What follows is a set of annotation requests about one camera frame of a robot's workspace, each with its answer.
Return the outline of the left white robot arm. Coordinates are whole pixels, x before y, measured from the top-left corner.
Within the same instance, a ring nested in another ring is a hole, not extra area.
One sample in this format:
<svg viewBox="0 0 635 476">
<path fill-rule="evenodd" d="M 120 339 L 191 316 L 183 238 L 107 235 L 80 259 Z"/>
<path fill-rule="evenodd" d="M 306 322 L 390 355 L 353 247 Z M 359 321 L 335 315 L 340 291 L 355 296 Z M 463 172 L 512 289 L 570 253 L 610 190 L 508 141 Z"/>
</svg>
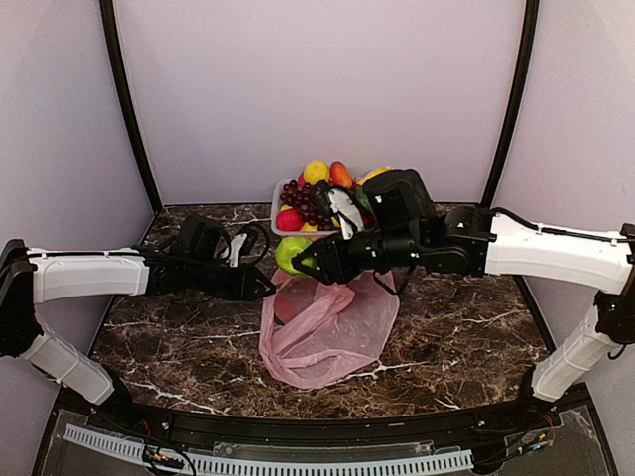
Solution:
<svg viewBox="0 0 635 476">
<path fill-rule="evenodd" d="M 97 308 L 114 297 L 157 297 L 188 291 L 229 301 L 268 297 L 275 286 L 253 264 L 235 267 L 153 248 L 47 251 L 8 241 L 1 252 L 1 354 L 27 361 L 56 384 L 100 408 L 119 432 L 140 423 L 124 384 L 70 338 L 69 311 L 84 329 L 97 326 Z"/>
</svg>

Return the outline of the pink plastic bag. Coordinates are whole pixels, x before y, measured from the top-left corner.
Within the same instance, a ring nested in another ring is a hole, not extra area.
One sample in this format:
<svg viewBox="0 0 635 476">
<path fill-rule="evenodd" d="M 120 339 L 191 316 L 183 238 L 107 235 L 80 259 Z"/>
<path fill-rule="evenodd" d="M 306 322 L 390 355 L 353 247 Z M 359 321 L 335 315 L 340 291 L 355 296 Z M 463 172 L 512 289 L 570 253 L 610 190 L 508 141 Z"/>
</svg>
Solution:
<svg viewBox="0 0 635 476">
<path fill-rule="evenodd" d="M 277 292 L 262 303 L 259 353 L 274 379 L 302 390 L 321 389 L 379 359 L 400 300 L 370 272 L 346 285 L 326 286 L 278 270 L 272 282 Z M 275 313 L 295 318 L 279 326 Z"/>
</svg>

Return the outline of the light green bag fruit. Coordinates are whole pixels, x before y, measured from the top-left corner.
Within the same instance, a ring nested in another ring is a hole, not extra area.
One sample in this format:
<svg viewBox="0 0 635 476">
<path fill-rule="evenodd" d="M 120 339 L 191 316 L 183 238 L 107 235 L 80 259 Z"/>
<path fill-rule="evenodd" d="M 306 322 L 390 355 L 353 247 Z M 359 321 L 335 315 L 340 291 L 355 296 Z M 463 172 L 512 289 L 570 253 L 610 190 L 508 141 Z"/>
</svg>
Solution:
<svg viewBox="0 0 635 476">
<path fill-rule="evenodd" d="M 308 275 L 294 268 L 292 260 L 313 244 L 313 241 L 301 236 L 284 237 L 276 250 L 276 263 L 280 270 L 294 278 L 307 278 Z"/>
</svg>

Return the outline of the pink fruit front left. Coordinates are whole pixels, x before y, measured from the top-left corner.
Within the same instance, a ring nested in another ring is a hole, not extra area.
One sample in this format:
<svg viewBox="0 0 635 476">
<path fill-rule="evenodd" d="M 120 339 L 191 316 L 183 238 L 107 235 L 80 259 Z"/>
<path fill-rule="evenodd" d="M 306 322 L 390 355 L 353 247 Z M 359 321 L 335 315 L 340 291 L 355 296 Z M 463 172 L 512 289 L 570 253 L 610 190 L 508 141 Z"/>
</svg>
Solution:
<svg viewBox="0 0 635 476">
<path fill-rule="evenodd" d="M 276 227 L 281 232 L 300 231 L 304 224 L 302 215 L 293 208 L 280 211 L 276 217 Z"/>
</svg>

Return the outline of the black frame post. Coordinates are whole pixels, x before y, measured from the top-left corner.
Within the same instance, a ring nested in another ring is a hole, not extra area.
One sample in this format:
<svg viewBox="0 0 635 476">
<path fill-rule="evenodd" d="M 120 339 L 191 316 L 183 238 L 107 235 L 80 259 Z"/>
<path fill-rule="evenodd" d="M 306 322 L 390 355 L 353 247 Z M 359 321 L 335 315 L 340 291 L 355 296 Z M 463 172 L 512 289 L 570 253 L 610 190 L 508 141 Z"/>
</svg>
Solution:
<svg viewBox="0 0 635 476">
<path fill-rule="evenodd" d="M 502 181 L 527 83 L 540 10 L 539 0 L 526 0 L 517 58 L 499 139 L 480 205 L 489 208 Z"/>
<path fill-rule="evenodd" d="M 150 161 L 133 104 L 119 37 L 115 4 L 112 0 L 99 0 L 98 4 L 110 69 L 128 141 L 145 195 L 153 214 L 157 215 L 162 211 L 163 203 L 151 170 Z"/>
</svg>

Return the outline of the white plastic basket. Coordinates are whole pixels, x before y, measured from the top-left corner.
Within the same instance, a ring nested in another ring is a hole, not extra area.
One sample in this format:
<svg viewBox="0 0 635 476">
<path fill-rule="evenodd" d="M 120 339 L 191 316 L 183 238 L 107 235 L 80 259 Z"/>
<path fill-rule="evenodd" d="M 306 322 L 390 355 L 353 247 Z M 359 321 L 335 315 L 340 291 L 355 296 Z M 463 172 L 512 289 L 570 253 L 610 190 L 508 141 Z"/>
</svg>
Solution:
<svg viewBox="0 0 635 476">
<path fill-rule="evenodd" d="M 339 234 L 340 233 L 339 228 L 334 228 L 333 230 L 326 230 L 326 231 L 300 231 L 300 230 L 285 231 L 278 227 L 277 216 L 283 207 L 283 201 L 280 198 L 280 194 L 283 191 L 284 185 L 288 183 L 289 181 L 291 181 L 290 178 L 281 179 L 275 184 L 273 188 L 273 195 L 272 195 L 271 209 L 270 209 L 270 225 L 271 225 L 272 232 L 281 237 L 303 236 L 303 237 L 308 237 L 312 239 L 329 236 L 333 234 Z"/>
</svg>

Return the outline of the black front rail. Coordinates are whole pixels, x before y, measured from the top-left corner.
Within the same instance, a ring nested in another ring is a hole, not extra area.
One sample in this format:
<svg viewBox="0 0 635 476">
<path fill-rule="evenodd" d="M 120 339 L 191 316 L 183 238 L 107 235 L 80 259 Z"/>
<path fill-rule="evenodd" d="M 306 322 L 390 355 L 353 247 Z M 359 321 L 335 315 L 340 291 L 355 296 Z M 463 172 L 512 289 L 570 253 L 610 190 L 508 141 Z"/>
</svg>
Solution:
<svg viewBox="0 0 635 476">
<path fill-rule="evenodd" d="M 601 443 L 602 428 L 583 384 L 569 390 L 553 411 L 522 409 L 516 401 L 416 416 L 362 419 L 274 419 L 213 416 L 130 404 L 123 414 L 94 410 L 74 392 L 58 402 L 99 427 L 139 432 L 179 450 L 210 449 L 221 442 L 291 447 L 371 446 L 431 441 L 459 446 L 483 457 L 501 458 L 520 436 L 546 428 L 557 444 Z"/>
</svg>

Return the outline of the red orange mango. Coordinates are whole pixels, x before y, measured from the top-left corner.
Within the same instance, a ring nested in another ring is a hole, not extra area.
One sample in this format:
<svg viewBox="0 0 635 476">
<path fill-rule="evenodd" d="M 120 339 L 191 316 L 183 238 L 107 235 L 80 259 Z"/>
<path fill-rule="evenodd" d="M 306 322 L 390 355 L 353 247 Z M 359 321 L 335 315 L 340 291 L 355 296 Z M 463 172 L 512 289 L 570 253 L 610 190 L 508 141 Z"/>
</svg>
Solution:
<svg viewBox="0 0 635 476">
<path fill-rule="evenodd" d="M 340 161 L 335 161 L 330 165 L 330 183 L 344 188 L 352 188 L 354 179 L 349 173 L 346 165 Z"/>
</svg>

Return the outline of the large yellow lemon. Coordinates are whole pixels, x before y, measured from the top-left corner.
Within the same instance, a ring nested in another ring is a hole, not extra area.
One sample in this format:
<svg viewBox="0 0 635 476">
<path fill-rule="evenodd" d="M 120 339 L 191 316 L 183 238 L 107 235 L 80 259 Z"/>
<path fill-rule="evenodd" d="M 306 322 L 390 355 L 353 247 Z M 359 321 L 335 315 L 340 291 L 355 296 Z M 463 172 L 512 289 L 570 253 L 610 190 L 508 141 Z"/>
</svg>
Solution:
<svg viewBox="0 0 635 476">
<path fill-rule="evenodd" d="M 315 185 L 320 181 L 329 182 L 330 167 L 324 161 L 311 161 L 305 166 L 303 177 L 305 183 L 309 185 Z"/>
</svg>

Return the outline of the yellow banana bunch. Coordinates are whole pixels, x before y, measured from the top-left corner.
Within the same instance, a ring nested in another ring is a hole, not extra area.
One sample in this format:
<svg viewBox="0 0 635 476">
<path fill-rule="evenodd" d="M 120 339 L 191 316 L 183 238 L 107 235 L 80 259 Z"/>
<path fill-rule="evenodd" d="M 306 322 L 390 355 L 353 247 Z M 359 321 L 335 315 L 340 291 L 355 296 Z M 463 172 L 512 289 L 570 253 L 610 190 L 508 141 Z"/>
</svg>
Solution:
<svg viewBox="0 0 635 476">
<path fill-rule="evenodd" d="M 389 172 L 389 171 L 391 171 L 391 170 L 392 170 L 392 167 L 390 167 L 390 166 L 383 166 L 383 167 L 376 168 L 376 169 L 374 169 L 374 170 L 372 170 L 372 171 L 368 172 L 368 173 L 367 173 L 367 174 L 366 174 L 366 175 L 365 175 L 362 179 L 360 179 L 357 183 L 358 183 L 360 186 L 363 186 L 363 185 L 365 185 L 365 184 L 366 184 L 369 180 L 371 180 L 371 179 L 373 179 L 373 178 L 375 178 L 375 177 L 377 177 L 377 176 L 379 176 L 379 175 L 381 175 L 381 174 L 384 174 L 384 173 L 386 173 L 386 172 Z"/>
</svg>

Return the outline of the right black frame post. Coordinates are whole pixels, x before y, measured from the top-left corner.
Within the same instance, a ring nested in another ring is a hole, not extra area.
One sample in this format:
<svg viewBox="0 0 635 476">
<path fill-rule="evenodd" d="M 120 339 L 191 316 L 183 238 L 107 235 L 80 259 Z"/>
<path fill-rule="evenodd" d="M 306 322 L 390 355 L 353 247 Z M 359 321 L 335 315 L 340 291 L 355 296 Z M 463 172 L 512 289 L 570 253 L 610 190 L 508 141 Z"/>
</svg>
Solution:
<svg viewBox="0 0 635 476">
<path fill-rule="evenodd" d="M 502 181 L 527 83 L 540 10 L 539 0 L 526 0 L 517 58 L 499 139 L 480 205 L 489 208 Z"/>
</svg>

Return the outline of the dark purple grape bunch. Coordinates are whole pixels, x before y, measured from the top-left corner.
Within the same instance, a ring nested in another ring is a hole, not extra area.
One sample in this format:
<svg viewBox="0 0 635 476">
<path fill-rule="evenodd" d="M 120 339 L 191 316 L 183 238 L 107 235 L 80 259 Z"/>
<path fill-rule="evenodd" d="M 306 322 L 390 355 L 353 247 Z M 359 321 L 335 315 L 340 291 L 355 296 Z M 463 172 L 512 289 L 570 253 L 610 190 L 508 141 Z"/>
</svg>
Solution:
<svg viewBox="0 0 635 476">
<path fill-rule="evenodd" d="M 291 180 L 286 183 L 280 194 L 280 198 L 283 201 L 281 211 L 290 208 L 297 210 L 302 215 L 305 223 L 317 225 L 318 231 L 338 228 L 339 223 L 334 217 L 326 218 L 319 213 L 317 206 L 311 200 L 310 190 L 311 187 L 309 185 L 298 187 L 296 180 Z"/>
</svg>

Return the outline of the small yellow lemon front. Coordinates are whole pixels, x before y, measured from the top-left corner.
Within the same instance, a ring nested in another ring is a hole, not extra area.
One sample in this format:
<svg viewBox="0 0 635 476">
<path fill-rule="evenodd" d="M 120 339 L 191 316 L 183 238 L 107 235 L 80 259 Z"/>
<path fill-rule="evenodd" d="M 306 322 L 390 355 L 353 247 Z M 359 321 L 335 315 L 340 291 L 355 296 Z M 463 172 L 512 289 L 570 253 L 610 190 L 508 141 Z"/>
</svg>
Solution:
<svg viewBox="0 0 635 476">
<path fill-rule="evenodd" d="M 301 228 L 301 232 L 303 232 L 303 233 L 315 233 L 315 232 L 318 232 L 318 226 L 317 225 L 310 225 L 309 223 L 305 223 L 303 225 L 303 227 Z"/>
</svg>

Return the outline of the left black frame post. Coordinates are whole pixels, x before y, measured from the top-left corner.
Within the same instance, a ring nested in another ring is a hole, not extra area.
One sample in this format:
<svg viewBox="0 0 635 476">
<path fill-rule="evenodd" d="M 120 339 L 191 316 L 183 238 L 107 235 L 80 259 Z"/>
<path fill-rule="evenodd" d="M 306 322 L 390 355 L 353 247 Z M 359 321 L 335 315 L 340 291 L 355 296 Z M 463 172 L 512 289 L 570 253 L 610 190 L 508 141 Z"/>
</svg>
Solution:
<svg viewBox="0 0 635 476">
<path fill-rule="evenodd" d="M 110 69 L 128 141 L 145 195 L 153 214 L 157 215 L 162 211 L 163 203 L 151 170 L 150 161 L 133 104 L 119 37 L 115 4 L 112 0 L 99 0 L 98 4 Z"/>
</svg>

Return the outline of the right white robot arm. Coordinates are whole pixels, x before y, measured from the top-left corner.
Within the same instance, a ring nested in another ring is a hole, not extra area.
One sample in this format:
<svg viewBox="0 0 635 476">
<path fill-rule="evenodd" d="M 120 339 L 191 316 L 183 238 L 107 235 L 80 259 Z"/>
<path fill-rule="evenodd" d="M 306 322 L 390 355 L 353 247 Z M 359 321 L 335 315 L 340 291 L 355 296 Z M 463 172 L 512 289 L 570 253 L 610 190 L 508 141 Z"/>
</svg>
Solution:
<svg viewBox="0 0 635 476">
<path fill-rule="evenodd" d="M 316 240 L 293 267 L 323 284 L 396 268 L 480 278 L 518 276 L 543 312 L 558 347 L 528 373 L 524 394 L 506 410 L 517 430 L 609 353 L 634 342 L 634 227 L 585 231 L 532 223 L 503 208 L 459 208 L 348 238 Z"/>
</svg>

